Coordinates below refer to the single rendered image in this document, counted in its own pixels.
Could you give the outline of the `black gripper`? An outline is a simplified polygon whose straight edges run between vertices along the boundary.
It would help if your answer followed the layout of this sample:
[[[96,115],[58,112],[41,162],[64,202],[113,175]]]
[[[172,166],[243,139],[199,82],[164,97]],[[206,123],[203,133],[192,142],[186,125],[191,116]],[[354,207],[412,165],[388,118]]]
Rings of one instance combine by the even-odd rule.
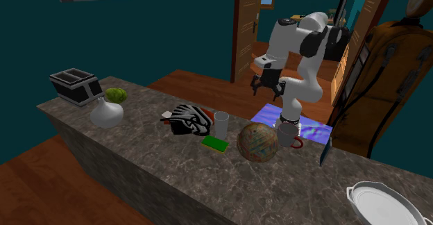
[[[276,98],[284,94],[285,82],[279,83],[279,78],[281,75],[281,69],[263,69],[261,76],[255,74],[251,81],[251,87],[253,89],[253,95],[257,94],[257,89],[263,86],[273,86],[272,90],[274,92],[273,101]]]

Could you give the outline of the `blue purple patterned robot stand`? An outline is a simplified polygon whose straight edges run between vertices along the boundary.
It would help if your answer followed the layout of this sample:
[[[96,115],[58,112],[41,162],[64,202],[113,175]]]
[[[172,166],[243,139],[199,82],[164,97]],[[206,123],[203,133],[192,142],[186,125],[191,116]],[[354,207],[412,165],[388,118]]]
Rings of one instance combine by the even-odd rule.
[[[251,121],[273,126],[281,111],[281,108],[267,103]],[[303,116],[300,117],[300,125],[299,136],[325,145],[319,160],[321,167],[332,149],[332,138],[330,137],[332,127]]]

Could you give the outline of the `multicoloured striped ball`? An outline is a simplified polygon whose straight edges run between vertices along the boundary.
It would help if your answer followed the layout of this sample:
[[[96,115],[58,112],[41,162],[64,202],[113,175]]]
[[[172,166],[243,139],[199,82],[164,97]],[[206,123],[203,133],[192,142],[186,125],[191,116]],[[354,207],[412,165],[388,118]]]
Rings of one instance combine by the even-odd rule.
[[[264,163],[276,155],[279,144],[273,128],[253,122],[240,131],[236,146],[239,154],[245,159],[254,163]]]

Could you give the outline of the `grey plain cup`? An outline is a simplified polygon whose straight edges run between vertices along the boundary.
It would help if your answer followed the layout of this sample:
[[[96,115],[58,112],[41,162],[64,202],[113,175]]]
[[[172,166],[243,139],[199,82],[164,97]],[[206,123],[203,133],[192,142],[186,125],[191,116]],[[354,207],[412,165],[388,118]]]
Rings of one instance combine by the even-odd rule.
[[[218,111],[214,114],[215,137],[224,140],[227,136],[229,114]]]

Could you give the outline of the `green yellow sponge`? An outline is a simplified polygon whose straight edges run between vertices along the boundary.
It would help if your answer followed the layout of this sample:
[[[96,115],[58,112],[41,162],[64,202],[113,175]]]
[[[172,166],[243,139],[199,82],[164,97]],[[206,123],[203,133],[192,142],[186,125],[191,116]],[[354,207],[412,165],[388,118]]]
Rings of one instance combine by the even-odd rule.
[[[219,153],[224,153],[228,147],[228,143],[220,140],[216,137],[207,135],[201,142],[201,144],[207,148],[210,148]]]

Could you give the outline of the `zebra striped black white bag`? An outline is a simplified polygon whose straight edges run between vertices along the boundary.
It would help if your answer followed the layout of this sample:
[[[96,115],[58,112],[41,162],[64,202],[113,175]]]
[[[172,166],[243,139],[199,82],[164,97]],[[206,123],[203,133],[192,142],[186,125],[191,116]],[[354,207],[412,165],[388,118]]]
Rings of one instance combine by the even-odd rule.
[[[170,125],[174,135],[206,136],[214,124],[214,114],[198,106],[180,104],[174,108],[170,117],[163,117],[160,121]]]

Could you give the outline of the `desk with black monitor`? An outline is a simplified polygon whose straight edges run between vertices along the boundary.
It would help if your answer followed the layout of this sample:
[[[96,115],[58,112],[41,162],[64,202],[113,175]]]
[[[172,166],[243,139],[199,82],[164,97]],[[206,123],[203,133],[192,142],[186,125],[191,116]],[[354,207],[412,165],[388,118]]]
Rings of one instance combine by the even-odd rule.
[[[344,17],[346,15],[347,0],[339,0],[339,5],[334,12],[332,21],[324,12],[313,12],[309,15],[301,17],[300,15],[293,15],[290,20],[298,24],[298,27],[308,29],[311,31],[321,31],[327,25],[342,27],[344,25]]]

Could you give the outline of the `light brown wooden door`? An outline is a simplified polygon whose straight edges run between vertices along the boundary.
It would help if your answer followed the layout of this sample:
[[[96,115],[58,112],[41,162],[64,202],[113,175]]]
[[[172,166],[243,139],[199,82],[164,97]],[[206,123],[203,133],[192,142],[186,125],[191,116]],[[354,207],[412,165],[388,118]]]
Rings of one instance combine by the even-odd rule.
[[[356,57],[364,43],[368,32],[377,26],[386,5],[389,0],[364,0],[360,14],[353,26],[353,32],[348,40],[346,49],[341,57],[341,62],[338,64],[336,73],[331,82],[331,100],[332,105],[336,108],[339,105],[339,100],[343,91],[344,84],[348,80],[352,66],[356,61]]]

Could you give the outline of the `green artichoke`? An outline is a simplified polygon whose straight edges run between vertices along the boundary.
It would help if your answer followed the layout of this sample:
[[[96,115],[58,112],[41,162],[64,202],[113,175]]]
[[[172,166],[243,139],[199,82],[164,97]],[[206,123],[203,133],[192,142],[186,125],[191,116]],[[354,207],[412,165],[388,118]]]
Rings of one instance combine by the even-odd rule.
[[[127,100],[128,95],[126,91],[120,87],[111,87],[105,91],[105,97],[110,102],[120,104]]]

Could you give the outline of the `white round vase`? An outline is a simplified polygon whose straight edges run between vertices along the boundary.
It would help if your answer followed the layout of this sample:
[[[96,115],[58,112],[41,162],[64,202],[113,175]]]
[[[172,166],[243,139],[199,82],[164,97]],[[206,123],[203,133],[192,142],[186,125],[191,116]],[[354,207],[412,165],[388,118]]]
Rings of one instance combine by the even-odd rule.
[[[101,128],[112,128],[120,123],[124,109],[117,103],[110,103],[104,97],[97,99],[98,105],[90,113],[91,122]]]

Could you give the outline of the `white oval dish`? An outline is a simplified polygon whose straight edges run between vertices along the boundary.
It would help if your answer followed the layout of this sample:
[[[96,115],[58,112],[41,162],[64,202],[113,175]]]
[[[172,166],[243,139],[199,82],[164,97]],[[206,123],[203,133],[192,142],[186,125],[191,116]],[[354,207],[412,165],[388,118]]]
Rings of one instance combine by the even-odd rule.
[[[360,181],[346,188],[346,196],[363,225],[433,225],[414,204],[383,183]]]

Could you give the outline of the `black silver toaster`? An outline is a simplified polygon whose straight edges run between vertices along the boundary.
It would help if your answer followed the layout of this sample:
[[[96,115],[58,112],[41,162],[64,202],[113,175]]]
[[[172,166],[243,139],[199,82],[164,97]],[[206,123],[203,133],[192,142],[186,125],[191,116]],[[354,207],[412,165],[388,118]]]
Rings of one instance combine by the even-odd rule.
[[[60,98],[79,108],[105,95],[94,74],[76,68],[51,74],[49,80]]]

